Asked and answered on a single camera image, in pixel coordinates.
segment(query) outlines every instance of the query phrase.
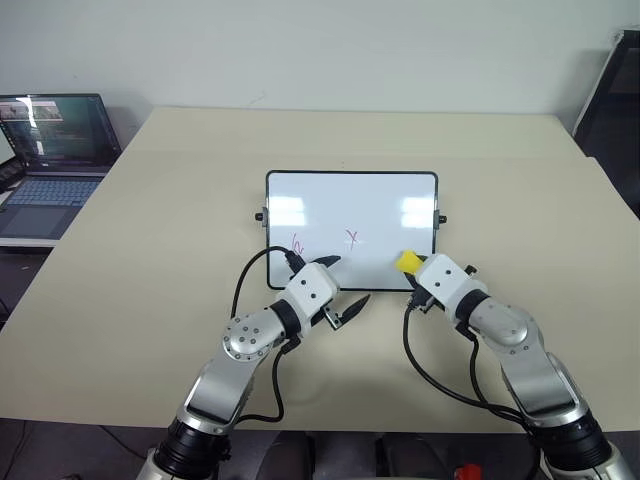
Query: yellow sponge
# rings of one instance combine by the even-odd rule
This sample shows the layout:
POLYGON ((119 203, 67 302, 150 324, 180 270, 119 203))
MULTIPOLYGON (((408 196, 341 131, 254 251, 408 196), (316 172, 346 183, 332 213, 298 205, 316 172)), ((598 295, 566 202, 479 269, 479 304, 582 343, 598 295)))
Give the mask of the yellow sponge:
POLYGON ((402 252, 402 256, 396 260, 396 268, 401 272, 415 275, 415 273, 420 270, 422 263, 423 261, 418 258, 415 252, 405 250, 402 252))

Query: floor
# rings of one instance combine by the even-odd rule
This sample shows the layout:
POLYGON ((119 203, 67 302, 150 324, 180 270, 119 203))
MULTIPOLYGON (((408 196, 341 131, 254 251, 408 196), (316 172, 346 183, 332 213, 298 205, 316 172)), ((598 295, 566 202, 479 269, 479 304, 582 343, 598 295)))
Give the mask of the floor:
MULTIPOLYGON (((12 309, 46 259, 46 255, 0 253, 0 298, 12 309)), ((0 308, 0 328, 8 316, 0 308)), ((3 480, 56 480, 79 474, 84 480, 134 479, 142 460, 124 450, 95 425, 23 422, 0 419, 0 475, 24 440, 8 477, 3 480)), ((164 429, 111 427, 130 448, 144 454, 163 438, 164 429)), ((255 478, 275 431, 232 434, 232 458, 223 464, 223 480, 255 478)), ((375 476, 375 441, 366 432, 309 432, 316 448, 315 480, 375 476)), ((531 450, 524 435, 424 434, 441 459, 451 465, 477 463, 485 479, 524 478, 531 450)), ((608 434, 640 477, 640 432, 608 434)), ((539 474, 538 479, 545 478, 539 474)))

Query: beige table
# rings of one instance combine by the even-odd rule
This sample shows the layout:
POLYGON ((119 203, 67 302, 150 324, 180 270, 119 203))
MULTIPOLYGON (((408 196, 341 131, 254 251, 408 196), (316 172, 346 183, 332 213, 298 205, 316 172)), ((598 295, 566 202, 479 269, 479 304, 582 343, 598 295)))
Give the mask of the beige table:
MULTIPOLYGON (((0 334, 0 416, 167 425, 264 245, 253 213, 274 168, 436 171, 441 250, 537 318, 604 428, 640 427, 639 224, 553 117, 176 108, 154 111, 0 334)), ((260 264, 240 309, 273 295, 260 264)), ((406 298, 376 294, 285 358, 277 428, 511 430, 412 371, 406 298)), ((412 339, 426 368, 470 392, 470 345, 440 314, 416 315, 412 339)), ((269 367, 247 411, 274 411, 269 367)), ((479 367, 487 395, 509 401, 486 349, 479 367)))

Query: white wall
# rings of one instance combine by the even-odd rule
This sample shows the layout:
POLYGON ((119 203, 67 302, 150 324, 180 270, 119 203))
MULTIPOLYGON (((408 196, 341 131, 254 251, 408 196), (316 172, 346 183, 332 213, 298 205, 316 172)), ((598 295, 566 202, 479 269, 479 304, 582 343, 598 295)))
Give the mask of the white wall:
POLYGON ((556 113, 638 0, 0 0, 0 92, 152 105, 556 113))

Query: whiteboard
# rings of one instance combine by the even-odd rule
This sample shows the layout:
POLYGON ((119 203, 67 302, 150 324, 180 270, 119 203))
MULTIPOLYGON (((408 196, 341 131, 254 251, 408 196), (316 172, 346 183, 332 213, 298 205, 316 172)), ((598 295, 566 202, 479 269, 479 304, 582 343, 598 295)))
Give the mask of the whiteboard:
MULTIPOLYGON (((394 262, 407 249, 435 251, 433 172, 274 170, 266 188, 267 245, 306 261, 340 255, 330 270, 343 290, 411 290, 394 262)), ((268 285, 284 288, 291 275, 284 256, 271 252, 268 285)))

